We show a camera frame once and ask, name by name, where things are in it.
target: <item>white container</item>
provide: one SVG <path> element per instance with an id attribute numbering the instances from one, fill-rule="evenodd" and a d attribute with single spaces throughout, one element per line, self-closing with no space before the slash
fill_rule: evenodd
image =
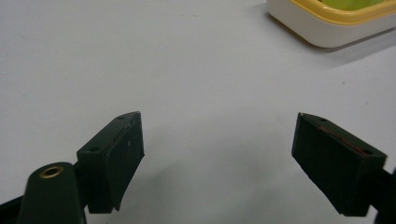
<path id="1" fill-rule="evenodd" d="M 352 10 L 319 0 L 267 0 L 267 6 L 272 16 L 322 48 L 339 47 L 396 26 L 396 0 Z"/>

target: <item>white surface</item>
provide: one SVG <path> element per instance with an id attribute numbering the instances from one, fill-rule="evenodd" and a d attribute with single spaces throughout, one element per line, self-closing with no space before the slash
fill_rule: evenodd
<path id="1" fill-rule="evenodd" d="M 317 49 L 263 1 L 0 2 L 0 202 L 140 110 L 146 157 L 89 223 L 373 223 L 339 216 L 290 155 L 299 111 L 396 165 L 396 31 Z"/>
<path id="2" fill-rule="evenodd" d="M 338 48 L 396 26 L 396 13 L 361 24 L 340 25 L 315 17 L 290 0 L 268 0 L 267 5 L 272 16 L 309 43 L 322 48 Z"/>

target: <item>green object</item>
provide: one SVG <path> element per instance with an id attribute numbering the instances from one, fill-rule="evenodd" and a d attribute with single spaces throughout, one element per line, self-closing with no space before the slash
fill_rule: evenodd
<path id="1" fill-rule="evenodd" d="M 342 10 L 358 10 L 365 7 L 370 7 L 378 3 L 382 3 L 384 0 L 319 0 L 329 7 L 334 7 Z"/>

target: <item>table surface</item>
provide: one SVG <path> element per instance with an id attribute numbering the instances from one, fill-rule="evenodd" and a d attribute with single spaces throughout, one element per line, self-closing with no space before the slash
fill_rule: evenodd
<path id="1" fill-rule="evenodd" d="M 307 44 L 265 0 L 0 2 L 0 203 L 140 111 L 146 157 L 89 223 L 373 223 L 339 216 L 291 157 L 298 112 L 396 166 L 396 31 Z"/>

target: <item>yellow rim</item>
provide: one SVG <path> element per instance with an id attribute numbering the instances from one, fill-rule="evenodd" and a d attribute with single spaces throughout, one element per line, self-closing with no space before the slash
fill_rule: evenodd
<path id="1" fill-rule="evenodd" d="M 357 25 L 396 13 L 396 0 L 384 0 L 382 3 L 354 11 L 329 7 L 319 0 L 290 1 L 322 21 L 340 25 Z"/>

